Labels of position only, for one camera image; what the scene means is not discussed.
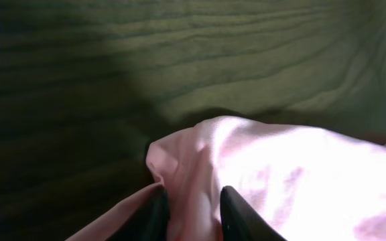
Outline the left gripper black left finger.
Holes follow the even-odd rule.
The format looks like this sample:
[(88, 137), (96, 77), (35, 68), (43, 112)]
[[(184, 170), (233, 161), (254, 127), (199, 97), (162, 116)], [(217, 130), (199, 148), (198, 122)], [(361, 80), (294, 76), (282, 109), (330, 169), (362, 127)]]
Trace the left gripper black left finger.
[(158, 186), (107, 241), (166, 241), (169, 220), (168, 194)]

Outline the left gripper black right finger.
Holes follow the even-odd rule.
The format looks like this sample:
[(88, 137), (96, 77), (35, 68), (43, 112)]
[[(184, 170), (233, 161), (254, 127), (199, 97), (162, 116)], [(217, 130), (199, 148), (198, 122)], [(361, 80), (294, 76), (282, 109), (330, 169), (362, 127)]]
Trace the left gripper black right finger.
[(286, 241), (229, 185), (220, 193), (220, 217), (224, 241)]

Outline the pink t-shirt with gold print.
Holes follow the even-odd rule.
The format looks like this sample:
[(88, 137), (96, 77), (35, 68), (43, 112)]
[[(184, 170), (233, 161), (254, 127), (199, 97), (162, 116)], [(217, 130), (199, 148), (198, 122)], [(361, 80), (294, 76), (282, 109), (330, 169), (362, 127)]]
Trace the pink t-shirt with gold print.
[(222, 240), (228, 185), (286, 240), (386, 240), (386, 145), (221, 116), (153, 142), (146, 164), (154, 183), (74, 240), (107, 240), (158, 186), (168, 194), (166, 240)]

